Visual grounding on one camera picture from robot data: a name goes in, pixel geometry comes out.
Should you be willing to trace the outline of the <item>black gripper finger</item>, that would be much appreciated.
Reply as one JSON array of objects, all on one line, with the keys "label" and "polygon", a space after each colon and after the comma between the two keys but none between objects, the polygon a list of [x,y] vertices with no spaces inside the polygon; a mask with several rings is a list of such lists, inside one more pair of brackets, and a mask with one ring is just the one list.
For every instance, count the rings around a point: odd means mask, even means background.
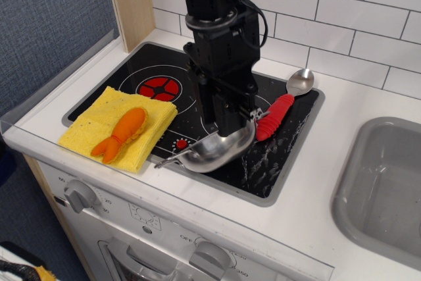
[{"label": "black gripper finger", "polygon": [[217,93],[213,97],[213,106],[218,134],[227,137],[251,120],[254,99],[250,95]]},{"label": "black gripper finger", "polygon": [[213,103],[213,78],[205,74],[197,65],[188,66],[188,77],[198,103],[199,112],[205,124],[217,125],[216,113]]}]

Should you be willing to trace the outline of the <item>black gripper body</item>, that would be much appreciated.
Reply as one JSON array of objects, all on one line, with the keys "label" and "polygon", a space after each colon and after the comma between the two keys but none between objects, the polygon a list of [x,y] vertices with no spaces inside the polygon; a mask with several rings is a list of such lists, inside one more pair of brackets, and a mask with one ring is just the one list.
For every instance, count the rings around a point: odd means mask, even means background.
[{"label": "black gripper body", "polygon": [[258,85],[252,67],[260,59],[259,12],[249,6],[236,6],[228,14],[212,20],[186,16],[194,40],[184,45],[189,65],[197,65],[214,82],[214,96],[250,95]]}]

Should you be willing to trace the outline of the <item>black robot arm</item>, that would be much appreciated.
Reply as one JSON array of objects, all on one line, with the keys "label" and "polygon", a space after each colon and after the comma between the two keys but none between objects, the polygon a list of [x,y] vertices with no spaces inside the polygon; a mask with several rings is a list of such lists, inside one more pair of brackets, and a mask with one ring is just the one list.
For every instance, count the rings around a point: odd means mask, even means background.
[{"label": "black robot arm", "polygon": [[252,67],[266,37],[262,11],[250,0],[185,0],[186,26],[194,41],[184,45],[187,70],[203,122],[229,136],[245,127],[256,109]]}]

